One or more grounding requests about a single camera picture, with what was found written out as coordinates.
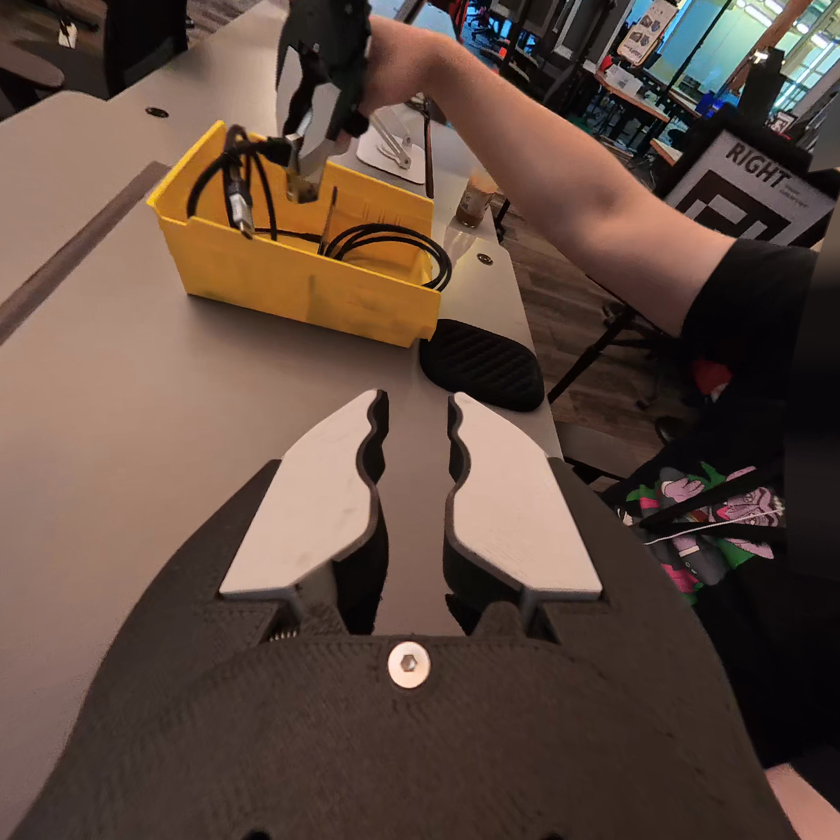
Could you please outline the black framed marker sign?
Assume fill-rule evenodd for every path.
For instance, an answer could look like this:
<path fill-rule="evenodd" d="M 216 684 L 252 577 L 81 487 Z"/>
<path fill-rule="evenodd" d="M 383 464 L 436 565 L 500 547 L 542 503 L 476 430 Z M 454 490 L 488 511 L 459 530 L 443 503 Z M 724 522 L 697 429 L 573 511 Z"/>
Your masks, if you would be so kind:
<path fill-rule="evenodd" d="M 689 129 L 654 193 L 726 236 L 810 248 L 824 238 L 839 191 L 838 168 L 811 164 L 810 153 L 726 105 Z"/>

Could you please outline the black tripod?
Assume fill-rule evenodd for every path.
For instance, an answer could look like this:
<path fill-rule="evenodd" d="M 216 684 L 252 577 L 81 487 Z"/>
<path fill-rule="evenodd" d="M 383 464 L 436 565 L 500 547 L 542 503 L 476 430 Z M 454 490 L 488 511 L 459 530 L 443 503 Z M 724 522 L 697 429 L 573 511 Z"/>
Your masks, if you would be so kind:
<path fill-rule="evenodd" d="M 666 352 L 673 340 L 663 330 L 643 317 L 623 299 L 615 298 L 602 307 L 603 334 L 587 346 L 570 369 L 546 394 L 548 404 L 554 404 L 579 377 L 610 347 L 641 350 L 656 360 Z"/>

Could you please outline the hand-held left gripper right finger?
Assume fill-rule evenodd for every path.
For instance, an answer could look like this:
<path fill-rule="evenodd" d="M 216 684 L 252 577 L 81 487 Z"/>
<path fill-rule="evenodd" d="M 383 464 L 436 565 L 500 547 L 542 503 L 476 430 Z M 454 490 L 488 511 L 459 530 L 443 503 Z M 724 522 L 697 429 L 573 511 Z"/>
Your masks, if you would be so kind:
<path fill-rule="evenodd" d="M 448 398 L 447 607 L 465 634 L 494 604 L 539 634 L 551 607 L 599 610 L 604 586 L 548 454 L 464 392 Z"/>

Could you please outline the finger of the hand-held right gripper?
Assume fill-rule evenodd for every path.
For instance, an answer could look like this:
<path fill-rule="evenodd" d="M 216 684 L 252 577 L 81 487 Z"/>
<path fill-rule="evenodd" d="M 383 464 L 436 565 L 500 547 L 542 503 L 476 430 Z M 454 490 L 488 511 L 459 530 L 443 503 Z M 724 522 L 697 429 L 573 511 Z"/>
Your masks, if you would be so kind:
<path fill-rule="evenodd" d="M 277 137 L 287 140 L 295 152 L 300 152 L 306 129 L 306 97 L 301 92 L 304 81 L 301 58 L 288 47 L 281 62 L 276 87 Z"/>
<path fill-rule="evenodd" d="M 287 198 L 313 203 L 319 198 L 324 167 L 339 145 L 341 90 L 337 86 L 298 86 L 287 115 Z"/>

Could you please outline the yellow plastic bin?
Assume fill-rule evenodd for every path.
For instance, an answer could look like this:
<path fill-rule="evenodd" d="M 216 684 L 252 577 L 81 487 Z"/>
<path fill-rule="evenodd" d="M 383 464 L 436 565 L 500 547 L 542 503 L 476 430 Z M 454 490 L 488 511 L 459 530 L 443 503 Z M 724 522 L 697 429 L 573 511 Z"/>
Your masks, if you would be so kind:
<path fill-rule="evenodd" d="M 434 278 L 430 256 L 410 245 L 368 245 L 343 261 L 319 255 L 319 246 L 266 235 L 247 240 L 230 227 L 223 177 L 215 174 L 187 212 L 199 175 L 223 152 L 228 126 L 217 120 L 155 188 L 148 200 L 174 259 L 185 292 L 285 319 L 408 348 L 432 337 L 440 291 L 423 288 Z M 287 200 L 286 174 L 263 164 L 277 228 L 321 235 L 333 186 L 338 200 L 329 238 L 368 223 L 398 224 L 431 237 L 434 201 L 329 162 L 317 202 Z M 270 217 L 259 174 L 252 174 L 258 228 Z"/>

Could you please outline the person's right forearm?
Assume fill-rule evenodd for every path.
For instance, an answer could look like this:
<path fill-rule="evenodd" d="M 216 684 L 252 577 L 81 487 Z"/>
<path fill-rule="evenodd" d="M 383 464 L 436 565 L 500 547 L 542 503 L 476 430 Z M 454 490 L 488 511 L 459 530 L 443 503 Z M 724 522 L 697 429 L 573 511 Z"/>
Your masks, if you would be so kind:
<path fill-rule="evenodd" d="M 427 35 L 427 89 L 522 217 L 574 266 L 671 335 L 733 239 L 643 187 L 591 136 Z"/>

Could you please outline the braided HDMI cable green plugs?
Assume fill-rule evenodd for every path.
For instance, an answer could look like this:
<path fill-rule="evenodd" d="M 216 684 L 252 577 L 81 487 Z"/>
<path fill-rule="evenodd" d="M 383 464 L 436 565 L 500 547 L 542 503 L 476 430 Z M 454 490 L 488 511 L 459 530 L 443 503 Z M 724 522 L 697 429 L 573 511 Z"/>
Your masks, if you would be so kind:
<path fill-rule="evenodd" d="M 436 276 L 423 284 L 423 288 L 443 291 L 452 279 L 453 264 L 448 253 L 439 243 L 425 234 L 398 224 L 368 223 L 345 228 L 333 238 L 324 239 L 320 234 L 293 232 L 286 229 L 258 227 L 257 235 L 266 235 L 273 241 L 286 244 L 292 239 L 318 245 L 318 253 L 329 259 L 343 261 L 350 252 L 368 245 L 410 245 L 432 258 L 437 268 Z"/>

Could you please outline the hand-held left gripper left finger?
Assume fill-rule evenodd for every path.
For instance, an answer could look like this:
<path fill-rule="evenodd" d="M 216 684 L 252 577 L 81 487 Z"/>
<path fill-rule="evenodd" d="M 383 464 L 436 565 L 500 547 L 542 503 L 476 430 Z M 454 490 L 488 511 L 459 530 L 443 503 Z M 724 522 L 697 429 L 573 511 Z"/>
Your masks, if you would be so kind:
<path fill-rule="evenodd" d="M 389 568 L 378 483 L 390 404 L 356 396 L 281 458 L 218 593 L 229 602 L 279 602 L 301 622 L 334 606 L 346 630 L 371 635 Z"/>

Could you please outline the person's right hand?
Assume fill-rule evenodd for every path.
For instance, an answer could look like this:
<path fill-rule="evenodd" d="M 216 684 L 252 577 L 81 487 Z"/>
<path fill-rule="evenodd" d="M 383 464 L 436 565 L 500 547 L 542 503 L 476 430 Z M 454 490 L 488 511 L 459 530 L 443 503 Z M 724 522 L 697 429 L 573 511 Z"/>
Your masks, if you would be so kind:
<path fill-rule="evenodd" d="M 445 35 L 373 15 L 359 112 L 374 112 L 432 90 L 434 70 L 456 42 Z"/>

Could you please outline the brown bin divider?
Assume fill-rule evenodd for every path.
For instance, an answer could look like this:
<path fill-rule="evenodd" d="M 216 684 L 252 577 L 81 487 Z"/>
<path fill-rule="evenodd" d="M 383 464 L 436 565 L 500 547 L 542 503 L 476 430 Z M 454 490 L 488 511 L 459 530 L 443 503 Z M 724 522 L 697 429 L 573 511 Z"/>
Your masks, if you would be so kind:
<path fill-rule="evenodd" d="M 324 226 L 323 226 L 323 229 L 322 229 L 322 234 L 321 234 L 321 237 L 320 237 L 320 240 L 319 240 L 319 246 L 318 246 L 318 255 L 319 256 L 324 256 L 326 254 L 326 251 L 327 251 L 327 247 L 328 247 L 328 244 L 329 244 L 329 232 L 330 232 L 330 227 L 331 227 L 331 222 L 332 222 L 332 216 L 333 216 L 333 212 L 334 212 L 334 209 L 336 207 L 336 204 L 337 204 L 337 200 L 338 200 L 338 187 L 336 185 L 334 185 L 332 187 L 331 197 L 330 197 L 330 201 L 329 201 L 329 208 L 328 208 L 327 216 L 325 217 Z"/>

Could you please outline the black textured wrist rest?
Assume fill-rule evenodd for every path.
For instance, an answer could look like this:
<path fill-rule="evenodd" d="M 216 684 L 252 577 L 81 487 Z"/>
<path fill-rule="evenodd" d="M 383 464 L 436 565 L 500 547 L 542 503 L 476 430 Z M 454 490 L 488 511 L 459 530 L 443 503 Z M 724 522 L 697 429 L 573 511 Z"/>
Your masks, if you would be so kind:
<path fill-rule="evenodd" d="M 420 339 L 417 358 L 426 378 L 449 392 L 516 413 L 543 403 L 537 356 L 513 339 L 453 319 L 440 319 L 431 339 Z"/>

